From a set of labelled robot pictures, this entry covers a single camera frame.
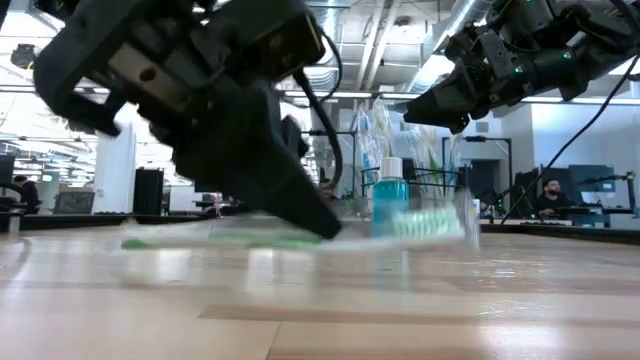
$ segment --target desk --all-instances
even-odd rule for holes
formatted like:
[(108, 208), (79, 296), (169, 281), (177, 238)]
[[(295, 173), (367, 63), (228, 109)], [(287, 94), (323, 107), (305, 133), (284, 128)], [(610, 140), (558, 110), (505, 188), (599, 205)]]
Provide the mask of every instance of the desk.
[(201, 208), (203, 211), (206, 208), (212, 207), (215, 203), (213, 201), (194, 200), (196, 207)]
[(0, 241), (3, 360), (640, 358), (640, 247), (483, 234), (471, 257), (312, 256), (22, 235)]
[[(502, 219), (494, 219), (493, 224), (500, 224)], [(480, 219), (480, 224), (491, 224), (490, 219)], [(571, 226), (572, 223), (570, 220), (545, 220), (544, 222), (536, 219), (507, 219), (504, 225), (521, 225), (521, 224), (556, 224), (556, 225), (567, 225)]]

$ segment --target ceiling light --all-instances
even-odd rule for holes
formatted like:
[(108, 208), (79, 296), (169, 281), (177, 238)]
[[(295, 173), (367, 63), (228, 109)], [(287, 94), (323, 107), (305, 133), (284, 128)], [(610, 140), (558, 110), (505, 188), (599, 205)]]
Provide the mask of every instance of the ceiling light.
[[(329, 95), (327, 91), (315, 91), (314, 94), (321, 98)], [(285, 91), (284, 96), (286, 97), (304, 97), (307, 95), (304, 91)], [(349, 98), (349, 99), (371, 99), (373, 96), (370, 92), (348, 92), (348, 91), (336, 91), (333, 93), (332, 97), (334, 98)]]
[(380, 97), (386, 100), (413, 100), (421, 94), (413, 93), (383, 93)]
[[(571, 101), (564, 101), (561, 97), (531, 96), (521, 100), (529, 104), (566, 104), (566, 105), (602, 105), (605, 98), (575, 98)], [(609, 105), (638, 106), (640, 99), (611, 99)]]
[(66, 173), (66, 172), (67, 172), (67, 169), (64, 169), (64, 168), (44, 169), (44, 170), (42, 170), (42, 172), (59, 172), (59, 173)]
[(19, 93), (32, 93), (36, 88), (33, 86), (0, 86), (0, 92), (19, 92)]
[(38, 170), (13, 170), (13, 175), (40, 175)]

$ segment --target led light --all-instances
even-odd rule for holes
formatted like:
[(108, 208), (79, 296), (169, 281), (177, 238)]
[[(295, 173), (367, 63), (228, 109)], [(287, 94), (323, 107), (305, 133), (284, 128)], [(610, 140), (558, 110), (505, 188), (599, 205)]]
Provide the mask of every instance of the led light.
[(413, 100), (416, 99), (420, 94), (412, 94), (412, 93), (384, 93), (380, 94), (380, 97), (387, 100)]
[[(605, 98), (576, 98), (563, 101), (560, 97), (531, 96), (521, 102), (529, 104), (567, 104), (567, 105), (602, 105)], [(609, 105), (640, 106), (640, 99), (611, 99)]]
[(86, 91), (93, 91), (96, 94), (108, 94), (111, 90), (107, 88), (98, 88), (93, 86), (81, 86), (81, 87), (74, 88), (73, 91), (80, 92), (80, 93), (84, 93)]
[(13, 175), (40, 175), (38, 170), (13, 170)]
[(19, 92), (19, 93), (32, 93), (36, 88), (33, 86), (0, 86), (0, 92)]
[(372, 93), (368, 92), (344, 92), (344, 91), (336, 91), (333, 94), (335, 98), (349, 98), (349, 99), (371, 99), (373, 97)]
[[(327, 91), (316, 91), (316, 96), (321, 98), (329, 95)], [(304, 91), (285, 91), (284, 96), (286, 97), (307, 97)], [(336, 91), (333, 93), (334, 98), (349, 98), (349, 99), (371, 99), (373, 96), (370, 92), (348, 92), (348, 91)]]
[(90, 174), (90, 173), (88, 173), (86, 171), (74, 170), (72, 173), (73, 173), (74, 176), (95, 176), (95, 174)]

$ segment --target black cable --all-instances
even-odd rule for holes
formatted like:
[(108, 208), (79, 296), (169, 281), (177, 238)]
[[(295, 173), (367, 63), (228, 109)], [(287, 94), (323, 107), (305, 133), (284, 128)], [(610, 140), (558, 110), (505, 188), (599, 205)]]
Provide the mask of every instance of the black cable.
[(633, 16), (633, 13), (631, 13), (629, 5), (622, 0), (609, 1), (616, 7), (616, 9), (618, 9), (618, 11), (620, 11), (624, 19), (627, 21), (627, 24), (632, 28), (633, 32), (636, 34), (640, 33), (640, 23), (638, 22), (638, 19)]
[(520, 204), (520, 202), (527, 196), (527, 194), (529, 193), (529, 191), (531, 191), (531, 189), (538, 183), (538, 181), (540, 181), (540, 179), (542, 178), (542, 176), (547, 172), (547, 170), (549, 168), (551, 168), (551, 166), (553, 166), (553, 164), (556, 162), (556, 160), (558, 160), (558, 158), (560, 157), (560, 155), (562, 155), (562, 153), (571, 145), (573, 144), (573, 142), (580, 137), (580, 135), (582, 135), (582, 133), (584, 133), (585, 131), (587, 131), (587, 129), (589, 129), (591, 127), (591, 125), (593, 125), (594, 122), (596, 122), (596, 120), (598, 120), (598, 118), (600, 117), (600, 115), (602, 115), (602, 113), (604, 112), (604, 110), (607, 108), (607, 106), (609, 105), (609, 103), (611, 102), (611, 99), (613, 99), (613, 97), (616, 95), (616, 93), (618, 92), (618, 90), (620, 90), (620, 88), (622, 87), (622, 84), (624, 84), (624, 81), (627, 79), (627, 77), (629, 76), (629, 74), (631, 73), (631, 71), (633, 70), (633, 68), (636, 66), (636, 63), (638, 62), (638, 59), (640, 59), (640, 54), (636, 55), (636, 57), (633, 59), (633, 61), (631, 62), (631, 65), (629, 65), (629, 68), (627, 69), (627, 71), (625, 72), (625, 74), (622, 76), (622, 78), (620, 79), (620, 81), (618, 81), (618, 83), (616, 84), (616, 86), (613, 87), (613, 90), (611, 90), (611, 93), (609, 94), (609, 96), (607, 96), (607, 99), (604, 101), (604, 103), (602, 103), (602, 106), (600, 107), (600, 110), (598, 110), (598, 112), (595, 114), (595, 116), (589, 120), (589, 122), (582, 127), (582, 129), (580, 129), (580, 131), (578, 131), (575, 135), (573, 135), (573, 137), (571, 139), (569, 139), (569, 141), (567, 141), (566, 144), (564, 144), (564, 146), (562, 146), (560, 148), (560, 150), (556, 153), (556, 155), (553, 157), (553, 159), (551, 159), (551, 161), (549, 161), (549, 164), (547, 164), (547, 166), (545, 166), (544, 169), (542, 169), (542, 171), (540, 171), (540, 174), (538, 174), (538, 176), (531, 182), (529, 183), (529, 185), (527, 186), (527, 188), (525, 189), (525, 191), (522, 193), (522, 195), (520, 195), (520, 197), (518, 198), (518, 200), (516, 200), (516, 202), (511, 206), (511, 208), (509, 209), (509, 211), (505, 214), (504, 218), (502, 218), (502, 221), (500, 222), (500, 225), (504, 225), (504, 223), (507, 221), (507, 219), (509, 218), (509, 215), (511, 215), (511, 213), (513, 212), (513, 210), (515, 208), (518, 207), (518, 205)]
[[(319, 102), (322, 104), (323, 102), (329, 100), (333, 94), (338, 91), (338, 88), (340, 88), (340, 83), (342, 83), (342, 76), (343, 76), (343, 69), (342, 69), (342, 58), (340, 57), (340, 50), (338, 50), (338, 47), (336, 46), (336, 44), (333, 42), (333, 40), (329, 37), (329, 35), (327, 35), (327, 33), (324, 32), (324, 30), (320, 30), (320, 33), (322, 34), (322, 37), (327, 39), (327, 43), (329, 44), (329, 47), (331, 48), (331, 52), (333, 52), (333, 56), (336, 58), (336, 64), (338, 66), (338, 79), (336, 79), (336, 83), (333, 85), (333, 88), (331, 88), (331, 90), (329, 91), (329, 93), (325, 96), (323, 96)], [(293, 105), (299, 109), (307, 109), (311, 106), (306, 106), (306, 105), (298, 105), (298, 104), (294, 104), (293, 102), (287, 101), (287, 100), (283, 100), (284, 102), (286, 102), (289, 105)]]
[(331, 149), (333, 149), (333, 155), (336, 159), (336, 169), (333, 173), (333, 176), (331, 177), (331, 182), (329, 183), (329, 189), (333, 190), (338, 186), (340, 178), (342, 177), (342, 150), (340, 149), (338, 134), (336, 134), (336, 129), (333, 127), (333, 124), (331, 123), (327, 112), (322, 108), (320, 100), (318, 100), (318, 97), (316, 97), (316, 94), (313, 92), (311, 83), (309, 83), (309, 79), (307, 78), (307, 75), (304, 74), (304, 71), (296, 71), (293, 74), (293, 78), (309, 98), (309, 104), (315, 110), (316, 114), (318, 114), (318, 118), (320, 118), (320, 122), (324, 126), (324, 130), (326, 131), (327, 137), (329, 138)]

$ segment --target column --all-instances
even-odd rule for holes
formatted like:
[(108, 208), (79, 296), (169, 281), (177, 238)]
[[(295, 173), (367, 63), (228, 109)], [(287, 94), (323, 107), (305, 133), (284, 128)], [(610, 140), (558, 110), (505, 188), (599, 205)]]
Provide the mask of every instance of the column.
[(140, 115), (136, 107), (126, 104), (116, 115), (120, 135), (112, 138), (99, 134), (93, 190), (96, 193), (93, 213), (133, 211), (136, 175), (136, 135), (134, 122)]
[(53, 210), (56, 206), (56, 195), (60, 191), (60, 173), (43, 172), (42, 181), (38, 185), (38, 197), (42, 201), (40, 208)]

